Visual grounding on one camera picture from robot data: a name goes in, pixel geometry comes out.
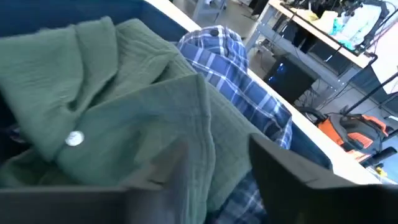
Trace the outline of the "light wooden desk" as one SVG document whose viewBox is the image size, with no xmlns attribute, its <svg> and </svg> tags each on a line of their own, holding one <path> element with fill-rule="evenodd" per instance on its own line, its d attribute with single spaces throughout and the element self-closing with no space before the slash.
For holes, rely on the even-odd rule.
<svg viewBox="0 0 398 224">
<path fill-rule="evenodd" d="M 191 20 L 184 12 L 169 0 L 145 0 L 158 10 L 165 13 L 172 20 L 179 23 L 184 29 L 191 32 L 198 30 L 200 26 Z M 378 178 L 373 176 L 367 169 L 359 165 L 350 155 L 345 153 L 342 148 L 334 143 L 329 137 L 321 132 L 314 124 L 297 111 L 290 103 L 275 92 L 269 85 L 262 81 L 252 70 L 248 71 L 248 75 L 258 83 L 268 93 L 277 98 L 292 114 L 292 121 L 298 128 L 308 137 L 312 143 L 317 145 L 321 151 L 331 160 L 333 164 L 333 172 L 349 180 L 355 184 L 379 184 Z"/>
</svg>

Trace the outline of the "white workbench with equipment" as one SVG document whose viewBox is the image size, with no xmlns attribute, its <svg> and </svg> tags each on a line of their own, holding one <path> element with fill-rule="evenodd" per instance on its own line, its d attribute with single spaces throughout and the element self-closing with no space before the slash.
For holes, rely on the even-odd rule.
<svg viewBox="0 0 398 224">
<path fill-rule="evenodd" d="M 347 58 L 351 62 L 350 68 L 345 70 L 342 74 L 337 75 L 333 73 L 323 62 L 315 60 L 313 57 L 300 52 L 288 40 L 284 39 L 281 35 L 272 30 L 271 26 L 268 25 L 269 20 L 277 12 L 286 16 L 289 21 L 295 22 L 300 27 L 313 34 L 323 43 L 331 47 L 335 53 L 339 53 Z M 305 65 L 312 68 L 313 71 L 316 72 L 318 76 L 331 87 L 332 90 L 341 88 L 362 69 L 366 68 L 368 65 L 372 65 L 372 63 L 377 60 L 377 55 L 371 52 L 365 52 L 361 55 L 355 55 L 351 53 L 340 43 L 332 39 L 332 37 L 330 37 L 328 34 L 322 32 L 307 20 L 293 13 L 290 9 L 284 7 L 280 0 L 269 0 L 267 3 L 265 9 L 257 20 L 256 28 L 247 40 L 246 50 L 248 52 L 255 46 L 256 40 L 261 35 L 271 40 L 277 47 L 296 56 Z"/>
</svg>

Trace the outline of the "dark green button shirt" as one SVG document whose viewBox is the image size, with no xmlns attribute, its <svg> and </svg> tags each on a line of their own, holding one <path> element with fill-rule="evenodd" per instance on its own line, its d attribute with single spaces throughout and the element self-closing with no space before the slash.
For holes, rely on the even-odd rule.
<svg viewBox="0 0 398 224">
<path fill-rule="evenodd" d="M 251 124 L 138 19 L 109 17 L 0 38 L 0 94 L 30 148 L 0 189 L 121 185 L 183 139 L 183 224 L 202 224 L 251 169 Z"/>
</svg>

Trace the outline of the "orange black shop vacuum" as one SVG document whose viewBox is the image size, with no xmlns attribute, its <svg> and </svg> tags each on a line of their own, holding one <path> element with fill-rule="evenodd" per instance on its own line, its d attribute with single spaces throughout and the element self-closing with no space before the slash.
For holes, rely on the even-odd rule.
<svg viewBox="0 0 398 224">
<path fill-rule="evenodd" d="M 394 147 L 383 148 L 382 144 L 398 134 L 384 122 L 365 114 L 323 114 L 311 107 L 297 110 L 362 166 L 373 166 L 398 153 Z"/>
</svg>

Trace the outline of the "black computer tower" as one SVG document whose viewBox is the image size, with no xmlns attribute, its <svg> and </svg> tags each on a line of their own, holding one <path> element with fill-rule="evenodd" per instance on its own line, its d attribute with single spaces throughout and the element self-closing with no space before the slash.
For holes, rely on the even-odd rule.
<svg viewBox="0 0 398 224">
<path fill-rule="evenodd" d="M 276 55 L 263 80 L 292 104 L 317 80 L 318 74 L 292 54 Z"/>
</svg>

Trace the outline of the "navy white striped fabric bin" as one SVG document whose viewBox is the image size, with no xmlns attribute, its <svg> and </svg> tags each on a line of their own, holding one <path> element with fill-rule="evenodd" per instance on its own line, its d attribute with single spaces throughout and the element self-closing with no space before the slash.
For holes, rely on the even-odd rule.
<svg viewBox="0 0 398 224">
<path fill-rule="evenodd" d="M 179 23 L 145 0 L 0 0 L 0 37 L 28 34 L 40 28 L 109 16 L 115 22 L 140 19 L 165 40 L 175 41 L 188 32 Z M 292 122 L 290 150 L 332 170 L 330 159 Z"/>
</svg>

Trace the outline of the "blue plaid shirt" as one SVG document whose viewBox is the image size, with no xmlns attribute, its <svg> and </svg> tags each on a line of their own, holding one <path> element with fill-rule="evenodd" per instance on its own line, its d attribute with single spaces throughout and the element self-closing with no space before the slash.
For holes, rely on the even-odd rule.
<svg viewBox="0 0 398 224">
<path fill-rule="evenodd" d="M 282 149 L 290 149 L 292 115 L 248 75 L 241 36 L 221 25 L 185 34 L 177 43 L 182 55 L 263 134 Z M 267 213 L 250 172 L 239 182 L 206 224 L 266 224 Z"/>
</svg>

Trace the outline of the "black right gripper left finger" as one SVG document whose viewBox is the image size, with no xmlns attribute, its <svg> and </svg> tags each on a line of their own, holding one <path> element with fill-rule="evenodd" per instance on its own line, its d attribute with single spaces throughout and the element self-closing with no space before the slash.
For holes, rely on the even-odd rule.
<svg viewBox="0 0 398 224">
<path fill-rule="evenodd" d="M 117 187 L 0 190 L 0 224 L 181 224 L 188 152 L 175 141 Z"/>
</svg>

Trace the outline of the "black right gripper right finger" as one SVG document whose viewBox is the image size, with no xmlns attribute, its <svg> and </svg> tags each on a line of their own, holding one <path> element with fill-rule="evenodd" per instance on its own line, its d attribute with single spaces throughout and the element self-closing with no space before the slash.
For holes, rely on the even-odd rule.
<svg viewBox="0 0 398 224">
<path fill-rule="evenodd" d="M 269 224 L 398 224 L 398 185 L 355 184 L 260 134 L 248 144 Z"/>
</svg>

